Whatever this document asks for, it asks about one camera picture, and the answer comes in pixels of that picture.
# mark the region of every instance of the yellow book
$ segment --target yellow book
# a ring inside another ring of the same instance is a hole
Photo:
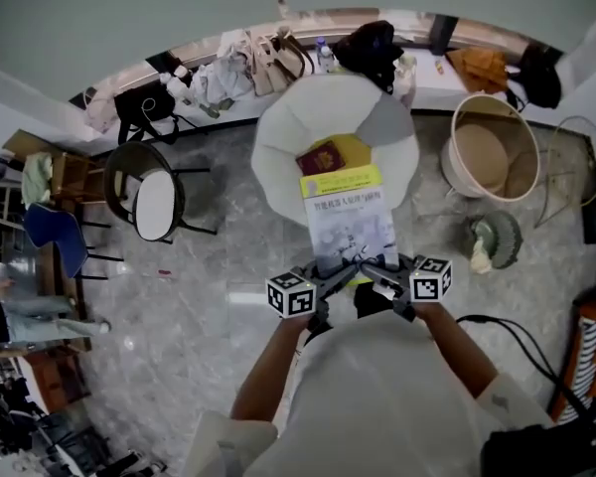
[[[373,164],[300,180],[321,276],[379,256],[386,264],[398,264],[392,215],[381,182]]]

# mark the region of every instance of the black chair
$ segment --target black chair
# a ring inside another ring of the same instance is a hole
[[[167,240],[167,238],[178,227],[185,228],[186,230],[191,230],[193,232],[216,235],[217,232],[214,230],[193,227],[183,221],[183,214],[186,205],[186,194],[183,184],[179,179],[179,175],[182,173],[208,173],[210,172],[210,168],[186,168],[173,170],[163,155],[161,155],[161,153],[155,147],[146,142],[129,141],[124,143],[123,145],[117,147],[108,158],[103,173],[103,194],[108,208],[119,219],[125,223],[128,223],[129,225],[132,225],[137,231],[137,234],[141,236],[137,230],[137,224],[135,218],[133,217],[133,213],[129,212],[121,205],[121,199],[119,197],[120,195],[117,193],[116,187],[119,184],[116,182],[116,180],[118,180],[118,176],[122,176],[123,178],[124,176],[129,175],[139,182],[142,182],[146,174],[155,170],[166,171],[172,179],[172,182],[175,186],[174,209],[172,224],[167,233],[157,240],[148,241],[172,243],[172,241]]]

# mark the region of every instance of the black backpack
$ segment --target black backpack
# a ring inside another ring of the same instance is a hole
[[[509,78],[522,84],[527,101],[541,107],[556,108],[561,99],[561,86],[549,54],[538,45],[529,45],[521,57],[519,67],[521,70],[509,75]],[[516,99],[515,94],[508,90],[508,102],[514,107],[517,107]]]
[[[172,145],[179,137],[179,116],[174,113],[175,99],[159,81],[131,88],[115,97],[115,108],[121,121],[119,144],[126,142],[130,126],[138,129],[129,141],[141,141],[145,132]],[[175,128],[170,134],[159,134],[151,122],[171,117]]]
[[[404,53],[393,43],[394,32],[384,20],[366,23],[335,44],[334,55],[345,69],[361,73],[385,92],[393,93],[393,61]]]

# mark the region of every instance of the white bucket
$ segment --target white bucket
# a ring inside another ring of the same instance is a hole
[[[536,185],[538,159],[534,135],[515,109],[490,95],[476,94],[464,99],[453,115],[441,166],[463,196],[515,202]]]

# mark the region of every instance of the white shirt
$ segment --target white shirt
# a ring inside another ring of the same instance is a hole
[[[428,330],[392,312],[318,336],[296,373],[287,426],[277,439],[266,422],[204,415],[183,475],[478,476],[481,448],[493,431],[551,423],[505,375],[474,400]],[[205,427],[209,418],[222,428]],[[267,441],[257,454],[242,439],[231,441],[246,424],[249,442]],[[198,439],[210,449],[205,454],[195,450]],[[226,446],[233,447],[228,456]]]

